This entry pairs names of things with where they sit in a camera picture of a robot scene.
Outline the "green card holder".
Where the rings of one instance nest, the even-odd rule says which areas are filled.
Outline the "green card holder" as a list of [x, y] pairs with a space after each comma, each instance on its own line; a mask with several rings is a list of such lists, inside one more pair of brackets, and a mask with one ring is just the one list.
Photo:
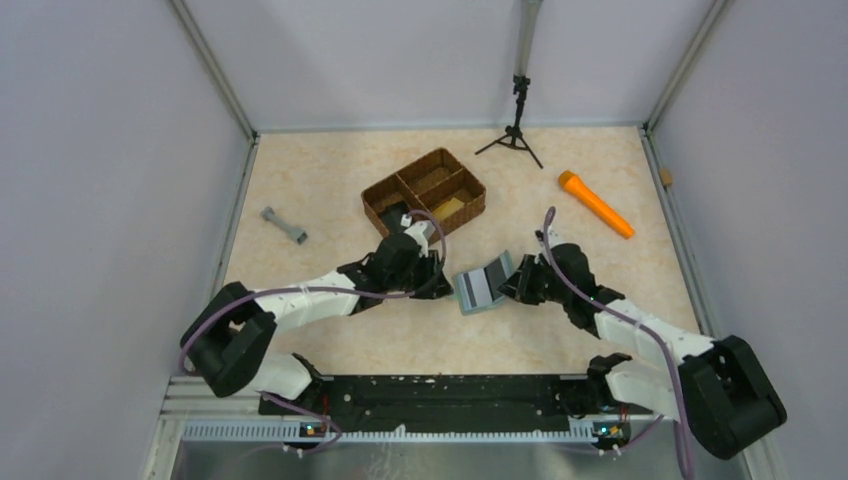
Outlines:
[[506, 299], [499, 287], [515, 272], [508, 250], [482, 267], [453, 276], [454, 296], [462, 315], [474, 315], [500, 306]]

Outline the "grey striped credit card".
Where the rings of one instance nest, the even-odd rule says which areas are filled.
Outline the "grey striped credit card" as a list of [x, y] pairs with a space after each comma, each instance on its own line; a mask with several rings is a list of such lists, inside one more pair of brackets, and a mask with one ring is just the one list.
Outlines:
[[477, 268], [460, 273], [457, 276], [461, 310], [469, 315], [479, 310], [490, 309], [495, 305], [486, 272]]

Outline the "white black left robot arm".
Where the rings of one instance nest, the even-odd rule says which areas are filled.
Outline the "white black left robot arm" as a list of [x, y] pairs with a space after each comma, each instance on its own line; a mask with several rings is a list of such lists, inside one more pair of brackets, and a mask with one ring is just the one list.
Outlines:
[[318, 320], [352, 316], [389, 299], [437, 300], [452, 295], [440, 254], [416, 234], [384, 238], [376, 251], [313, 280], [266, 290], [225, 285], [179, 341], [219, 398], [261, 392], [283, 398], [297, 413], [319, 404], [317, 373], [300, 356], [273, 353], [272, 340]]

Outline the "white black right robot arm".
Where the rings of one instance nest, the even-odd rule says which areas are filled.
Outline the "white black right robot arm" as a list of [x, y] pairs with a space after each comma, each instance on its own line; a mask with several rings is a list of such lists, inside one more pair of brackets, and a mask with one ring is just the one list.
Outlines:
[[729, 460], [783, 426], [787, 410], [751, 345], [676, 327], [598, 283], [585, 253], [561, 243], [526, 255], [499, 292], [525, 305], [552, 302], [569, 321], [626, 353], [592, 360], [589, 404], [644, 407], [676, 421], [708, 453]]

